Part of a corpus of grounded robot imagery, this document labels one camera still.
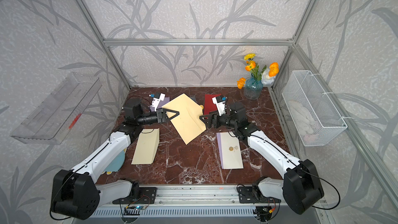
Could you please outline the red envelope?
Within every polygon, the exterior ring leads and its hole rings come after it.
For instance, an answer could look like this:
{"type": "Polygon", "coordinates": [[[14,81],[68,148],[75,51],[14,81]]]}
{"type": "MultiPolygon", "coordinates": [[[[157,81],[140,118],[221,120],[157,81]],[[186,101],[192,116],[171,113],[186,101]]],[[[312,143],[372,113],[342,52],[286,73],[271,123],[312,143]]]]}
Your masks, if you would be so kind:
{"type": "Polygon", "coordinates": [[[214,97],[218,97],[220,94],[206,94],[204,101],[204,115],[208,115],[211,112],[218,111],[216,104],[213,102],[214,97]]]}

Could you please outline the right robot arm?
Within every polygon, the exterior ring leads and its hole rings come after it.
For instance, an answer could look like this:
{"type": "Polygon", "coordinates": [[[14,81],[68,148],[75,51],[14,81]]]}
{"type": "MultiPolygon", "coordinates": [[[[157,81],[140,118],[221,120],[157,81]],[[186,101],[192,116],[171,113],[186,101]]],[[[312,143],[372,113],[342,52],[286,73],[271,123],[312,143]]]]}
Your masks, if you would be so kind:
{"type": "Polygon", "coordinates": [[[324,197],[322,183],[316,166],[308,159],[300,160],[289,154],[254,123],[249,122],[245,107],[236,102],[230,105],[226,112],[226,105],[222,103],[217,111],[199,118],[206,128],[227,127],[233,136],[245,143],[264,157],[280,174],[281,179],[263,177],[252,184],[249,199],[258,203],[269,200],[285,201],[297,214],[303,214],[310,207],[324,197]]]}

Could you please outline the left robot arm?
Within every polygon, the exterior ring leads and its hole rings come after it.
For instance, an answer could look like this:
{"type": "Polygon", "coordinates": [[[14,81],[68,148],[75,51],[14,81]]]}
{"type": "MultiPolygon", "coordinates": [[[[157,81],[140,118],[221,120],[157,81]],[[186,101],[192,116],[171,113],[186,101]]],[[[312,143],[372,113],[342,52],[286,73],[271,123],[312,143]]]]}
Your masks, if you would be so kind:
{"type": "Polygon", "coordinates": [[[104,204],[125,198],[136,201],[142,197],[139,183],[132,179],[99,186],[96,182],[114,159],[139,137],[145,125],[169,122],[180,114],[164,108],[147,113],[144,109],[141,99],[128,99],[123,108],[124,122],[108,140],[84,161],[54,176],[50,214],[85,220],[104,204]]]}

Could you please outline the pale yellow envelope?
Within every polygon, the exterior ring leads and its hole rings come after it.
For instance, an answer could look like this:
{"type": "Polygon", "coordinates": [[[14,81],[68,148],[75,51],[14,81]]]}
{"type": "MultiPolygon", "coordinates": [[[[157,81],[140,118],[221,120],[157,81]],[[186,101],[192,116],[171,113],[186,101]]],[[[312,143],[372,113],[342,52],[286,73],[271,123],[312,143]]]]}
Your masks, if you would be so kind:
{"type": "Polygon", "coordinates": [[[152,164],[160,142],[159,129],[143,129],[138,137],[132,165],[152,164]]]}

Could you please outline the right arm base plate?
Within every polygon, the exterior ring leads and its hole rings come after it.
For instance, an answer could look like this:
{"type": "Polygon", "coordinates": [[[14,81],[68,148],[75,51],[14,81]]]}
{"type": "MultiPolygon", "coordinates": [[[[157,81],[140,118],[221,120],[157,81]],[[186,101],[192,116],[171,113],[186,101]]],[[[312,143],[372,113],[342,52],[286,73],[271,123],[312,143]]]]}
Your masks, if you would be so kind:
{"type": "Polygon", "coordinates": [[[265,197],[257,187],[237,185],[236,191],[240,203],[281,203],[280,199],[265,197]]]}

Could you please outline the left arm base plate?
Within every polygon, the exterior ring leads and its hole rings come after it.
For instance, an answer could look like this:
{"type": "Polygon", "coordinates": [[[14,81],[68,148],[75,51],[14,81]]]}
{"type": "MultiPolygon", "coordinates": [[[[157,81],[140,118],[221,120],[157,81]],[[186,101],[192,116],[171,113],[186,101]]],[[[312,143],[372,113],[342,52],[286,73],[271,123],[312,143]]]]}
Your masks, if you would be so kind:
{"type": "Polygon", "coordinates": [[[135,187],[133,192],[121,199],[117,199],[112,202],[112,204],[121,204],[121,205],[128,205],[128,204],[154,204],[155,197],[157,194],[157,187],[135,187]]]}

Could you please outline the tan kraft envelope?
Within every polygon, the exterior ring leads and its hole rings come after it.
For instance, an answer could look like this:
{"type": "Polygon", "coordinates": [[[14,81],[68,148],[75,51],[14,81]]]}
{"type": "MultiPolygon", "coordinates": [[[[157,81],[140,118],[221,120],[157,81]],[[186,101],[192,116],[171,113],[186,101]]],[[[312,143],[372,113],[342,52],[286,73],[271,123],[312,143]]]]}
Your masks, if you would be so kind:
{"type": "Polygon", "coordinates": [[[179,112],[171,122],[186,145],[206,130],[205,123],[200,120],[202,108],[186,94],[181,94],[162,108],[179,112]]]}

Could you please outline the cream white envelope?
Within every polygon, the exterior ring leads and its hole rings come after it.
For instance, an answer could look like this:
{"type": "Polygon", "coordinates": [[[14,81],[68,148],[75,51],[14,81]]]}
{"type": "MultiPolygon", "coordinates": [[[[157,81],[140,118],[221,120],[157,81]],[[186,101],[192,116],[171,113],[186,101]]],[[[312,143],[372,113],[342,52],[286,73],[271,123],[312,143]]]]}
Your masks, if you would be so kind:
{"type": "Polygon", "coordinates": [[[238,138],[231,132],[221,132],[222,158],[224,170],[243,169],[243,161],[238,138]]]}

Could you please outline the lilac envelope with gold seal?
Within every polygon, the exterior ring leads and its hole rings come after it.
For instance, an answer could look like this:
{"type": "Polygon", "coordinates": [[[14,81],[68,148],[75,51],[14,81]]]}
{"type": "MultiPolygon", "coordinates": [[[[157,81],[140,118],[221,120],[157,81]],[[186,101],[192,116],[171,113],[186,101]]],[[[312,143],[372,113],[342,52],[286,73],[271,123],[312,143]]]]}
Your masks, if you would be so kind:
{"type": "MultiPolygon", "coordinates": [[[[161,109],[165,104],[167,104],[170,101],[170,97],[165,97],[164,100],[160,101],[158,106],[157,106],[157,110],[161,109]]],[[[155,112],[155,108],[153,106],[150,106],[150,109],[152,112],[155,112]]]]}

